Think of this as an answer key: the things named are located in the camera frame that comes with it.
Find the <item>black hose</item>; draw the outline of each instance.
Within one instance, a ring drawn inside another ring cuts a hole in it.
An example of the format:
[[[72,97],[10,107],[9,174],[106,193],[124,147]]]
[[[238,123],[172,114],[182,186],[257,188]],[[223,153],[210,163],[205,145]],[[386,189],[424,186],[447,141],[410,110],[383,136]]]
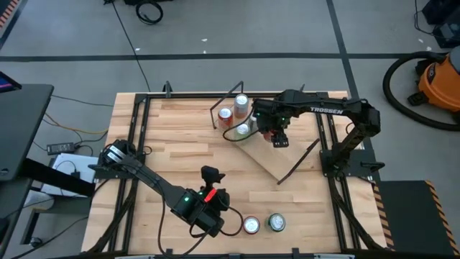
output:
[[[158,11],[160,11],[160,16],[158,17],[158,19],[155,19],[155,20],[152,20],[150,19],[147,15],[141,13],[140,11],[140,8],[141,6],[143,6],[144,4],[151,4],[153,5],[156,9],[158,9]],[[145,24],[148,24],[148,25],[154,25],[154,24],[157,24],[158,22],[160,22],[162,19],[163,19],[163,9],[161,8],[161,6],[154,0],[144,0],[144,1],[141,1],[139,2],[137,5],[136,5],[136,15],[137,15],[137,18],[139,18],[139,20],[141,20],[141,22],[145,23]]]
[[[385,77],[383,78],[383,93],[385,94],[385,97],[387,97],[388,102],[390,103],[391,106],[393,106],[396,110],[404,114],[405,116],[415,120],[416,122],[420,122],[421,124],[424,124],[429,127],[433,127],[435,129],[439,130],[447,130],[447,131],[460,131],[460,125],[457,124],[449,124],[449,123],[444,123],[444,122],[438,122],[434,119],[430,119],[427,117],[424,117],[411,109],[407,108],[406,106],[402,105],[396,98],[393,96],[393,93],[391,92],[390,89],[390,80],[391,77],[393,76],[393,73],[404,63],[417,59],[417,58],[425,58],[428,60],[432,60],[433,62],[439,62],[441,60],[444,60],[446,58],[445,55],[438,54],[438,53],[432,53],[429,51],[419,51],[415,52],[412,54],[407,55],[404,58],[400,58],[399,60],[396,60],[390,68],[388,68],[388,71],[385,74]]]

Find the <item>wooden board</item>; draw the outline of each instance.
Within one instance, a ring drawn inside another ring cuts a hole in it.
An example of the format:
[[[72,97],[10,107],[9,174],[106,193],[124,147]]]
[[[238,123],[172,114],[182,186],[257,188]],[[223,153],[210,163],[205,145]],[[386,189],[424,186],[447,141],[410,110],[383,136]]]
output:
[[[345,91],[330,92],[331,97],[346,96]],[[107,143],[127,138],[134,94],[118,94],[112,114]],[[225,141],[219,130],[214,130],[209,108],[216,99],[154,99],[150,104],[145,145],[153,149],[146,165],[172,184],[198,189],[204,184],[200,168],[209,165],[218,168],[226,177],[216,188],[226,188],[231,206],[244,217],[256,216],[265,221],[271,213],[286,218],[284,231],[275,233],[262,227],[256,235],[242,232],[236,237],[218,235],[207,237],[193,253],[291,253],[298,247],[301,253],[338,252],[339,242],[331,207],[327,180],[321,172],[320,145],[283,184],[278,186],[259,163],[237,146]],[[225,100],[220,107],[231,105]],[[339,139],[346,135],[346,117],[334,117]],[[137,127],[134,143],[139,137]],[[303,114],[293,119],[287,135],[299,143],[300,150],[292,150],[300,157],[307,146],[318,138],[314,114]],[[114,214],[118,180],[111,180],[93,199],[82,250],[87,250],[102,235]],[[380,218],[370,184],[349,179],[351,200],[357,219],[380,245],[385,246]],[[157,231],[161,215],[161,198],[140,183],[133,219],[130,254],[158,254]],[[224,212],[223,230],[234,232],[239,227],[235,213]],[[344,220],[349,247],[348,224]],[[162,230],[162,246],[172,248],[175,254],[184,253],[197,239],[188,234],[188,225],[169,210]]]

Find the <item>gray concrete floor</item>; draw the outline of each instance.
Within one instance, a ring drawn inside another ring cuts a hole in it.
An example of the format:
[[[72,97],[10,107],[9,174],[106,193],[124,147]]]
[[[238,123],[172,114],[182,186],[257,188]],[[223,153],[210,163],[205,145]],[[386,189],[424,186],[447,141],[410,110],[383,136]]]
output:
[[[419,8],[426,0],[419,1]],[[3,56],[131,55],[111,5],[95,0],[28,0],[8,40]],[[435,40],[413,27],[413,0],[333,0],[348,53],[411,53],[430,48]],[[212,53],[339,53],[324,0],[175,0],[161,3],[165,17],[156,26],[142,24],[134,8],[116,2],[121,19],[141,55]],[[429,28],[423,16],[420,26]],[[267,58],[142,60],[153,91],[166,80],[174,91],[225,91],[243,80],[248,90],[283,90],[305,83],[311,91],[349,90],[338,58]],[[417,124],[398,114],[385,101],[382,79],[394,60],[350,60],[360,97],[369,99],[382,113],[382,133],[372,139],[378,160],[387,164],[383,180],[429,179],[437,187],[454,234],[460,237],[460,204],[456,183],[460,176],[460,135]],[[397,72],[393,88],[403,100],[415,90],[413,65]],[[135,61],[0,62],[0,70],[20,83],[49,83],[55,94],[84,101],[113,104],[117,92],[146,91]],[[99,131],[108,127],[111,109],[52,99],[49,114],[71,127]],[[442,111],[424,107],[434,118]],[[94,136],[84,135],[85,139]],[[43,124],[35,141],[77,141],[64,129]],[[100,150],[104,142],[91,143]],[[29,157],[48,163],[35,146]],[[41,218],[35,235],[46,240],[80,215]],[[6,258],[21,253],[18,245],[25,217],[19,221]],[[25,258],[75,255],[79,252],[85,222],[62,238]]]

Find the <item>wooden table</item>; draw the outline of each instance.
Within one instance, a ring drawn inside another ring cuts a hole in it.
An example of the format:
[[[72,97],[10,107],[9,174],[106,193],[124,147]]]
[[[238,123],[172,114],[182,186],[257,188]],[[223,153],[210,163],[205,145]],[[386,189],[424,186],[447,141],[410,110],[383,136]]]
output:
[[[127,139],[134,95],[117,95],[107,144],[115,139]],[[329,92],[330,97],[341,98],[346,95],[345,91]],[[216,101],[153,99],[145,139],[145,145],[150,146],[153,152],[147,156],[146,165],[172,184],[195,190],[204,185],[200,175],[201,166],[216,167],[226,174],[222,183],[216,184],[216,188],[226,188],[230,193],[231,206],[244,217],[251,215],[264,221],[270,214],[279,212],[286,218],[287,226],[278,233],[262,226],[256,235],[242,232],[236,237],[207,237],[193,254],[291,253],[293,247],[298,247],[301,253],[338,252],[340,249],[331,197],[327,180],[321,172],[318,154],[321,146],[317,145],[296,172],[278,186],[277,180],[266,170],[237,146],[225,141],[221,132],[213,129],[209,108]],[[232,102],[233,99],[225,100],[221,106]],[[139,110],[138,124],[141,118],[142,109]],[[340,141],[346,136],[345,126],[349,119],[334,116],[334,120]],[[138,142],[139,128],[134,143]],[[326,134],[328,140],[331,140],[329,133]],[[287,135],[303,147],[309,146],[318,138],[315,115],[303,114],[299,119],[293,119]],[[386,246],[371,185],[357,178],[350,178],[348,184],[357,219],[377,243]],[[110,180],[94,197],[82,250],[92,247],[112,220],[118,185],[119,180]],[[129,254],[160,253],[157,232],[161,208],[160,196],[140,183]],[[223,218],[224,231],[234,232],[238,229],[240,221],[235,213],[224,212]],[[345,216],[342,218],[347,244],[351,247],[348,223]],[[188,250],[197,241],[190,237],[188,228],[186,223],[168,210],[162,230],[163,248],[172,248],[175,254]],[[117,248],[121,247],[122,231],[123,222],[119,229]]]

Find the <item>black desk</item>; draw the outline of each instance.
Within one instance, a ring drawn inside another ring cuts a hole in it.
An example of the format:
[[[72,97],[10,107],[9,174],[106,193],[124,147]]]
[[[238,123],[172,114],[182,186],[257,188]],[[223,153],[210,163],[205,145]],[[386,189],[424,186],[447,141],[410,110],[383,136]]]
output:
[[[33,180],[91,196],[87,183],[26,158],[40,122],[50,103],[51,85],[23,85],[22,90],[0,94],[0,217],[9,226],[1,241],[0,258],[11,239]]]

